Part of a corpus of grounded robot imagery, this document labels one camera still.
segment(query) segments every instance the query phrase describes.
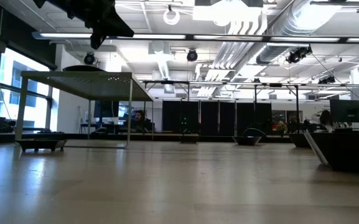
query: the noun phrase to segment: black panel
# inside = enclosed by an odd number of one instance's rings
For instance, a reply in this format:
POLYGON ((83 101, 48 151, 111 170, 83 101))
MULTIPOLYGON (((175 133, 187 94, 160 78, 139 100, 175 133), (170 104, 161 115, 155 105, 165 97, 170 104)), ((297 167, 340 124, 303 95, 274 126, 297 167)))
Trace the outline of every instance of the black panel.
POLYGON ((235 103, 220 102, 220 127, 219 135, 235 135, 235 103))
POLYGON ((162 102, 162 130, 180 133, 180 101, 162 102))
POLYGON ((218 135, 218 102, 202 102, 201 105, 201 135, 218 135))
POLYGON ((181 114, 181 131, 188 130, 191 133, 198 133, 198 102, 182 101, 180 105, 181 114))
POLYGON ((265 134, 272 133, 272 104, 257 103, 256 104, 256 120, 257 128, 265 132, 265 134))
POLYGON ((237 103, 237 135, 254 125, 254 103, 237 103))

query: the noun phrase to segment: round light fixture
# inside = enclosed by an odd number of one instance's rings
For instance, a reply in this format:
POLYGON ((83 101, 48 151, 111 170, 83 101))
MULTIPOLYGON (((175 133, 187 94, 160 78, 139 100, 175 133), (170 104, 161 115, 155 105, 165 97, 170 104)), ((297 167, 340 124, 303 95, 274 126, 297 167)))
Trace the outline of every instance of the round light fixture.
POLYGON ((173 19, 168 19, 169 12, 170 11, 168 9, 164 12, 164 15, 162 16, 164 19, 164 22, 166 22, 166 24, 168 24, 168 25, 176 25, 180 19, 179 12, 177 10, 173 9, 172 12, 175 13, 175 17, 173 19))

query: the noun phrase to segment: table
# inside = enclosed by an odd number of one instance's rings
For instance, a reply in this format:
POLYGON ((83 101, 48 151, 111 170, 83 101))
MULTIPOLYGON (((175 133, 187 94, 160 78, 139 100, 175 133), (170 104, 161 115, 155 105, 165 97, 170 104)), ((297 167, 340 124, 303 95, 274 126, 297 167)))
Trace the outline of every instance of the table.
MULTIPOLYGON (((91 101, 128 101, 131 114, 132 101, 151 101, 152 96, 130 72, 36 72, 23 71, 16 140, 22 139, 24 108, 29 79, 88 100, 88 139, 91 129, 91 101)), ((128 120, 127 145, 130 141, 131 120, 128 120)))

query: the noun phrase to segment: ceiling pipe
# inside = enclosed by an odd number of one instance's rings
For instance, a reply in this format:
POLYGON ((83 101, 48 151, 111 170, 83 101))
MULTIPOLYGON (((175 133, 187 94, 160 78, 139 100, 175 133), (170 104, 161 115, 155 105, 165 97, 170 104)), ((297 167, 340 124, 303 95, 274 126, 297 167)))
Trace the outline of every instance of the ceiling pipe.
MULTIPOLYGON (((311 0, 290 2, 281 17, 266 31, 272 35, 310 35, 324 25, 341 8, 340 6, 311 6, 311 0)), ((258 64, 269 64, 280 57, 288 47, 273 47, 266 44, 254 44, 248 55, 237 65, 240 71, 252 59, 258 64)))

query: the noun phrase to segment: monitor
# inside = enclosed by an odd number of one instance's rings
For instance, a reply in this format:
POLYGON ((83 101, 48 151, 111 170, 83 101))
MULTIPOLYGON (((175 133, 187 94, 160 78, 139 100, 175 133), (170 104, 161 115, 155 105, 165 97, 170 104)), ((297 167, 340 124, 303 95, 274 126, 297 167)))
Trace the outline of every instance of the monitor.
POLYGON ((94 118, 115 118, 118 117, 118 101, 96 101, 94 118))
POLYGON ((330 100, 334 122, 359 123, 359 100, 330 100))

